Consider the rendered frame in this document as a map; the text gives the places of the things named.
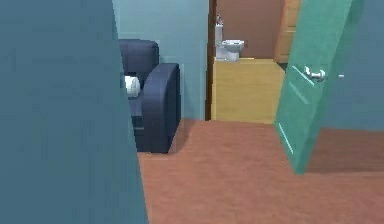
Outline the light wooden door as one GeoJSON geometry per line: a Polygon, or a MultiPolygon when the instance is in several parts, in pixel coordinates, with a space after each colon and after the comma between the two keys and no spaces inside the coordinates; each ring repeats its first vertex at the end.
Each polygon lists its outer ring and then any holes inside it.
{"type": "Polygon", "coordinates": [[[301,1],[302,0],[284,0],[280,28],[274,52],[275,62],[288,62],[293,37],[296,32],[301,1]]]}

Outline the white round object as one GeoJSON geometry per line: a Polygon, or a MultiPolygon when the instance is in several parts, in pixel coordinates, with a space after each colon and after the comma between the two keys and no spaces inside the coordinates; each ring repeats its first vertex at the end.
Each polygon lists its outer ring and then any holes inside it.
{"type": "Polygon", "coordinates": [[[141,86],[137,77],[126,76],[125,77],[126,91],[129,97],[137,97],[140,93],[141,86]]]}

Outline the white toilet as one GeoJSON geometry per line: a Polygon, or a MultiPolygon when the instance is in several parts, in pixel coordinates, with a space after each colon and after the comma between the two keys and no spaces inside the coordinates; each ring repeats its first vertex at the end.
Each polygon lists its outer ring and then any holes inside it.
{"type": "Polygon", "coordinates": [[[215,26],[215,59],[218,61],[237,62],[244,48],[243,40],[223,40],[223,25],[215,26]]]}

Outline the green room door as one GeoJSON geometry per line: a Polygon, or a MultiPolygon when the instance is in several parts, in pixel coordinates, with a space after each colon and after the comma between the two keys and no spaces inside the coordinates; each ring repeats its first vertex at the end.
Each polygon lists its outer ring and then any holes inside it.
{"type": "Polygon", "coordinates": [[[296,174],[310,161],[331,91],[344,69],[365,0],[302,0],[275,127],[296,174]],[[323,81],[304,72],[324,70],[323,81]]]}

